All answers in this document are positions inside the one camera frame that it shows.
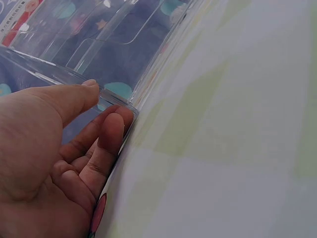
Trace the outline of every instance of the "clear plastic box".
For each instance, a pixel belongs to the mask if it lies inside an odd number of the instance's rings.
[[[102,98],[138,107],[134,102],[141,100],[134,96],[148,92],[144,81],[151,80],[151,66],[194,2],[44,0],[18,30],[7,32],[15,37],[10,41],[4,37],[2,43],[95,79]],[[101,102],[99,108],[105,107]]]

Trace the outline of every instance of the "hand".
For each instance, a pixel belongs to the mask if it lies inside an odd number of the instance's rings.
[[[0,98],[0,237],[87,235],[133,114],[112,106],[61,145],[63,128],[98,102],[97,83],[86,85]]]

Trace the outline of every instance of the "transparent plastic container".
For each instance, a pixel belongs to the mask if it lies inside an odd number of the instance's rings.
[[[54,63],[31,57],[27,54],[0,47],[0,96],[29,87],[43,87],[59,84],[82,84],[86,78],[76,72]],[[131,104],[122,101],[108,90],[102,90],[99,106],[93,107],[76,118],[64,129],[63,143],[71,140],[79,131],[95,118],[102,110],[112,105],[129,108],[134,114],[138,111]]]
[[[128,103],[146,91],[150,68],[196,1],[45,0],[9,47],[93,78]]]

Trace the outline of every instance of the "fabric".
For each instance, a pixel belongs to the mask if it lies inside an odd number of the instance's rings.
[[[315,238],[316,1],[204,0],[179,32],[95,237]]]

